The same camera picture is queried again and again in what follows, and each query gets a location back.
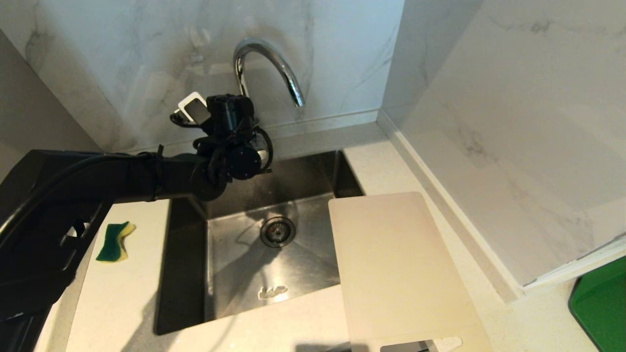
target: drain strainer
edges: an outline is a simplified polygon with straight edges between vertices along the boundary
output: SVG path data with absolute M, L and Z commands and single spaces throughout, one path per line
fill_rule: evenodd
M 273 217 L 261 227 L 261 240 L 270 247 L 286 246 L 295 236 L 295 225 L 286 217 Z

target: white marble tile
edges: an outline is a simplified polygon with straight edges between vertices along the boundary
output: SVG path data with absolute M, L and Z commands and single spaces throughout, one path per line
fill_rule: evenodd
M 484 0 L 406 0 L 384 95 L 390 118 L 422 97 Z
M 249 55 L 248 84 L 265 127 L 366 111 L 382 103 L 403 0 L 7 0 L 0 28 L 105 150 L 197 137 L 168 115 L 193 90 L 237 93 L 232 55 L 246 36 L 286 57 L 307 104 Z
M 522 284 L 626 231 L 624 13 L 485 0 L 436 75 L 394 57 L 383 109 Z

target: faucet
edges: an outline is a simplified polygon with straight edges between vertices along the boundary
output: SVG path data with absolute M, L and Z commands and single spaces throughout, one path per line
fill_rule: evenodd
M 274 65 L 274 67 L 276 67 L 287 85 L 287 90 L 289 90 L 289 94 L 291 95 L 291 99 L 294 101 L 294 105 L 304 106 L 304 95 L 302 94 L 298 80 L 295 77 L 294 72 L 291 70 L 291 67 L 289 67 L 289 64 L 287 64 L 278 50 L 276 50 L 268 42 L 258 38 L 245 38 L 239 42 L 237 48 L 235 48 L 233 63 L 241 94 L 248 96 L 248 87 L 245 84 L 244 78 L 244 58 L 251 51 L 265 56 Z

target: robotic arm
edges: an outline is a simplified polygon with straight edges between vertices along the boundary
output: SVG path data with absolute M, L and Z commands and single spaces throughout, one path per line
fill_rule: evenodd
M 219 197 L 269 172 L 272 143 L 246 96 L 193 93 L 170 116 L 201 128 L 196 154 L 30 151 L 0 185 L 0 350 L 32 351 L 115 203 Z

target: cable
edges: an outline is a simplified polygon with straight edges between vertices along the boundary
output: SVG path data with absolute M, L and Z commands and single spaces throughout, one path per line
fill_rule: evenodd
M 182 121 L 182 118 L 180 117 L 180 115 L 177 114 L 177 113 L 173 113 L 173 114 L 170 115 L 170 121 L 174 125 L 176 125 L 178 127 L 182 127 L 182 128 L 201 128 L 200 125 L 194 125 L 194 124 L 191 124 L 191 123 L 184 123 Z
M 274 146 L 272 145 L 270 136 L 267 134 L 267 132 L 265 132 L 265 130 L 263 130 L 263 128 L 256 126 L 254 130 L 258 132 L 259 134 L 261 134 L 261 136 L 263 136 L 263 139 L 265 140 L 265 144 L 267 145 L 267 162 L 265 163 L 265 166 L 263 166 L 263 168 L 259 170 L 259 174 L 262 174 L 267 171 L 270 165 L 272 165 L 272 159 L 274 158 Z
M 135 159 L 135 160 L 149 160 L 154 157 L 154 154 L 139 154 L 139 155 L 98 155 L 95 157 L 87 158 L 81 160 L 75 164 L 72 164 L 56 174 L 54 174 L 50 179 L 45 181 L 44 184 L 35 188 L 35 190 L 30 193 L 24 202 L 15 209 L 11 215 L 9 215 L 2 226 L 0 227 L 0 247 L 4 245 L 4 241 L 7 240 L 9 234 L 18 228 L 18 226 L 22 223 L 22 221 L 33 212 L 33 210 L 52 192 L 54 192 L 59 186 L 64 184 L 64 181 L 67 180 L 73 174 L 82 171 L 92 165 L 101 162 L 110 162 L 116 160 L 124 160 L 124 159 Z

